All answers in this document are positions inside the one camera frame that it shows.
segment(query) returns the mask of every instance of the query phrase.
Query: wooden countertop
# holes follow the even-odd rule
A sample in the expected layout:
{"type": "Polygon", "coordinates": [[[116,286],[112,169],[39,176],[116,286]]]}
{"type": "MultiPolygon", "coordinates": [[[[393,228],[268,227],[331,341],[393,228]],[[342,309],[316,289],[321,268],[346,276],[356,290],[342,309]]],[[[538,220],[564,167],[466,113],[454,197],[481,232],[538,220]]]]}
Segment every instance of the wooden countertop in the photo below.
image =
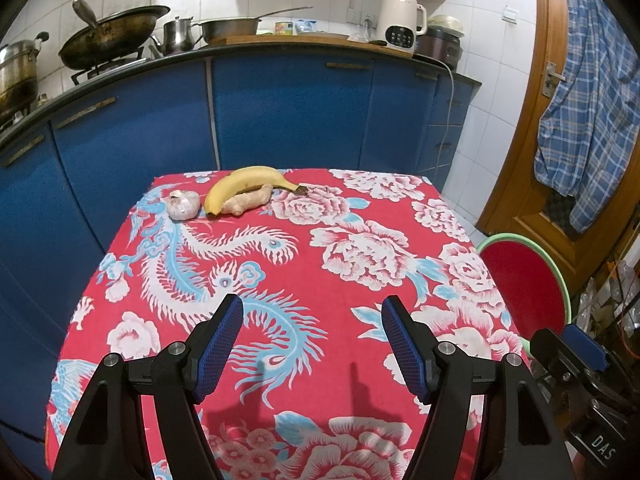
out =
{"type": "Polygon", "coordinates": [[[299,43],[299,44],[316,44],[316,45],[331,45],[331,46],[346,46],[348,48],[355,48],[357,50],[368,50],[369,52],[377,52],[378,54],[387,54],[388,56],[403,57],[405,59],[411,59],[414,55],[410,52],[403,52],[402,50],[396,50],[389,48],[388,46],[379,46],[370,43],[360,43],[359,41],[342,40],[339,38],[320,38],[318,36],[276,36],[275,34],[258,34],[257,36],[233,36],[231,38],[225,38],[224,40],[218,40],[211,43],[209,46],[225,46],[225,45],[239,45],[248,43],[299,43]]]}

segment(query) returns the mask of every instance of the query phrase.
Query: table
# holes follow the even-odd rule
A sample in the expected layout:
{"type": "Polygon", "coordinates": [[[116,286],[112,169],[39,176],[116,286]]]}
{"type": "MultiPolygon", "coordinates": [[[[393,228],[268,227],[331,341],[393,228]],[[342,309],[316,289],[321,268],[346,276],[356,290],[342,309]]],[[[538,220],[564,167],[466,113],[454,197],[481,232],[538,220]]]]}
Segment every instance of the table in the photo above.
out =
{"type": "MultiPolygon", "coordinates": [[[[523,355],[504,301],[464,229],[424,178],[284,170],[307,196],[275,192],[239,218],[173,222],[164,199],[204,199],[226,172],[156,178],[72,317],[47,407],[47,465],[96,363],[154,355],[239,294],[245,319],[216,391],[197,406],[226,480],[400,480],[429,407],[404,386],[380,304],[468,354],[523,355]]],[[[156,478],[170,478],[143,397],[156,478]]],[[[482,419],[474,397],[456,477],[469,478],[482,419]]]]}

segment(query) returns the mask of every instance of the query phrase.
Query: cooking pot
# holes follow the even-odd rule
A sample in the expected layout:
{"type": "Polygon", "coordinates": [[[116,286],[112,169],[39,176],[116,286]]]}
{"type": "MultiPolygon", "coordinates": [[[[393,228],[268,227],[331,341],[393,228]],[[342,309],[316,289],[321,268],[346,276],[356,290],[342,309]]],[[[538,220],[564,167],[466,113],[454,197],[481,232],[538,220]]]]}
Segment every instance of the cooking pot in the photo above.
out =
{"type": "Polygon", "coordinates": [[[36,58],[42,42],[48,39],[49,33],[41,32],[33,41],[16,41],[0,48],[0,126],[38,97],[36,58]]]}
{"type": "Polygon", "coordinates": [[[74,0],[72,7],[89,25],[66,40],[58,53],[62,63],[74,70],[87,70],[135,52],[151,36],[158,18],[171,10],[160,5],[136,7],[97,21],[84,0],[74,0]]]}
{"type": "Polygon", "coordinates": [[[290,10],[313,9],[313,6],[293,7],[292,9],[281,9],[261,14],[255,18],[225,18],[222,20],[207,20],[206,22],[194,23],[202,27],[202,37],[207,44],[211,44],[218,40],[231,38],[232,36],[255,36],[258,31],[260,18],[280,14],[281,12],[289,12],[290,10]]]}

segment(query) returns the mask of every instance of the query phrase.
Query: wall outlet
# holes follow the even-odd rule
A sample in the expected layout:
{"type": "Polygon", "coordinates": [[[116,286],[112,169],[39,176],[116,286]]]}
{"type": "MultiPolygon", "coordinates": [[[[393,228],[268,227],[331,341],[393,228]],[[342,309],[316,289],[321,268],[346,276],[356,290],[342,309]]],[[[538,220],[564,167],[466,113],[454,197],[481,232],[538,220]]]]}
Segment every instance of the wall outlet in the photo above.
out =
{"type": "Polygon", "coordinates": [[[362,20],[360,21],[361,25],[364,25],[364,20],[371,20],[372,27],[378,28],[378,15],[373,12],[363,12],[362,20]]]}
{"type": "Polygon", "coordinates": [[[347,9],[347,23],[353,23],[353,25],[360,24],[360,15],[361,12],[356,9],[347,9]]]}

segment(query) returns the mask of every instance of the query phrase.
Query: ginger root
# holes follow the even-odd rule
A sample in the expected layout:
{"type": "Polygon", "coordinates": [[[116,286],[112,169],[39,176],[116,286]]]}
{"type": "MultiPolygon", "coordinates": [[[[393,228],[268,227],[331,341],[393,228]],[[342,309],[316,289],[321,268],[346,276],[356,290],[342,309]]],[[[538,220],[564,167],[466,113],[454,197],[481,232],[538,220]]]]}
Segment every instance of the ginger root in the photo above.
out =
{"type": "Polygon", "coordinates": [[[241,193],[231,197],[222,205],[221,213],[231,213],[234,216],[240,216],[242,213],[249,209],[254,209],[261,205],[269,203],[271,200],[271,193],[273,192],[273,186],[271,184],[265,184],[257,191],[250,191],[248,193],[241,193]]]}

